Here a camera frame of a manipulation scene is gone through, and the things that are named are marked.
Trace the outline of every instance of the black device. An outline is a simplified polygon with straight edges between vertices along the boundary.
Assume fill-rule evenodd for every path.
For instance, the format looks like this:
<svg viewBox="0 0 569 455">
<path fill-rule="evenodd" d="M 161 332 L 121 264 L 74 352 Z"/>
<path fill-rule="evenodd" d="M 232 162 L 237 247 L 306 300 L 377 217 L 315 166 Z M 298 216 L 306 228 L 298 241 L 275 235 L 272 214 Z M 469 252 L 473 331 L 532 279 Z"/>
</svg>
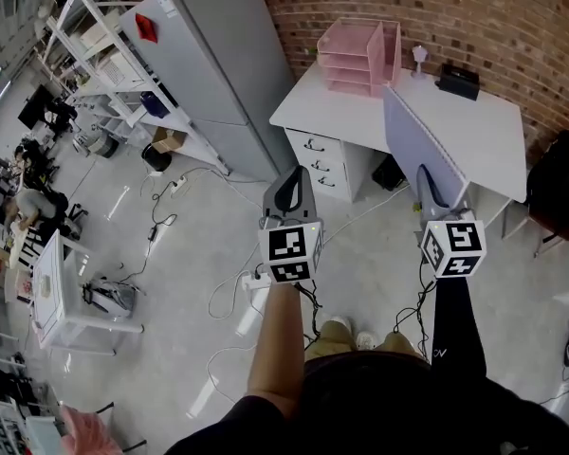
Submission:
<svg viewBox="0 0 569 455">
<path fill-rule="evenodd" d="M 388 191 L 393 191 L 405 180 L 405 174 L 400 170 L 395 158 L 390 154 L 386 154 L 386 158 L 371 174 L 371 177 L 383 189 Z"/>
<path fill-rule="evenodd" d="M 53 95 L 44 86 L 38 86 L 38 89 L 31 95 L 19 114 L 19 121 L 31 130 L 36 122 L 45 115 L 45 106 L 51 101 L 53 101 Z"/>
<path fill-rule="evenodd" d="M 452 64 L 443 64 L 440 68 L 440 80 L 436 85 L 441 91 L 474 100 L 478 98 L 481 84 L 478 74 Z"/>
</svg>

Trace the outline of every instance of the power strip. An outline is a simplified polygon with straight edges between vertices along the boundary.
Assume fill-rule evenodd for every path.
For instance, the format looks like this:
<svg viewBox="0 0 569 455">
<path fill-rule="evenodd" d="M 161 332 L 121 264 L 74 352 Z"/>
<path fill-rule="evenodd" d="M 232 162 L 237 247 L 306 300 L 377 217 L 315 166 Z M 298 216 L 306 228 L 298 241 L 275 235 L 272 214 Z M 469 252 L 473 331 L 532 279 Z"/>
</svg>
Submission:
<svg viewBox="0 0 569 455">
<path fill-rule="evenodd" d="M 171 195 L 177 192 L 181 187 L 188 181 L 185 175 L 181 175 L 181 178 L 177 180 L 177 183 L 171 186 Z"/>
<path fill-rule="evenodd" d="M 258 290 L 260 288 L 269 288 L 272 285 L 272 279 L 267 273 L 262 273 L 259 276 L 259 280 L 255 278 L 252 273 L 247 273 L 241 278 L 241 284 L 243 285 L 243 290 L 246 292 L 249 290 Z"/>
</svg>

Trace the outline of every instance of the refrigerator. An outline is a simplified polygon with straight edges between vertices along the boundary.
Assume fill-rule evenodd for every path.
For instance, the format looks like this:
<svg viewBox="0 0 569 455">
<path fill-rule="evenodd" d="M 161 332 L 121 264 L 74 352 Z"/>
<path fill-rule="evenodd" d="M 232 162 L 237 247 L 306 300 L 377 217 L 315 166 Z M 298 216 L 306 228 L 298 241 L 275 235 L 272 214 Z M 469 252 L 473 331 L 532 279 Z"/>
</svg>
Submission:
<svg viewBox="0 0 569 455">
<path fill-rule="evenodd" d="M 157 43 L 139 37 L 136 14 Z M 271 182 L 297 164 L 268 122 L 294 80 L 264 0 L 144 0 L 120 23 L 229 168 Z"/>
</svg>

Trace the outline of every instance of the black shirt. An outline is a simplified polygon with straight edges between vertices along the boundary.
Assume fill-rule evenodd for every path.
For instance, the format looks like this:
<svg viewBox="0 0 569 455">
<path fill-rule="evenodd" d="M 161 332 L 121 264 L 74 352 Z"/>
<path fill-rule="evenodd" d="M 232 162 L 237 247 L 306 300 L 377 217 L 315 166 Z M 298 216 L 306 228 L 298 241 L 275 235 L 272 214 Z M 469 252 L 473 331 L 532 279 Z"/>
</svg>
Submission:
<svg viewBox="0 0 569 455">
<path fill-rule="evenodd" d="M 305 365 L 292 420 L 263 398 L 242 398 L 226 417 L 167 453 L 211 448 L 307 453 L 569 453 L 569 427 L 486 377 L 435 374 L 409 355 L 355 352 Z"/>
</svg>

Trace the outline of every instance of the black box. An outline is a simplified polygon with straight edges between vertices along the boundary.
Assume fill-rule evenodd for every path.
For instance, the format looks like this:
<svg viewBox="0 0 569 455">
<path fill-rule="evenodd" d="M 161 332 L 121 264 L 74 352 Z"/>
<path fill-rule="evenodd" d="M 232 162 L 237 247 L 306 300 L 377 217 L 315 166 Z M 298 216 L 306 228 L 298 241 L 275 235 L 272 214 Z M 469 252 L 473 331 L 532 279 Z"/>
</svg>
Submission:
<svg viewBox="0 0 569 455">
<path fill-rule="evenodd" d="M 436 82 L 436 85 L 441 91 L 447 91 L 474 101 L 478 98 L 478 92 L 481 90 L 478 74 L 451 64 L 441 66 L 440 80 Z"/>
</svg>

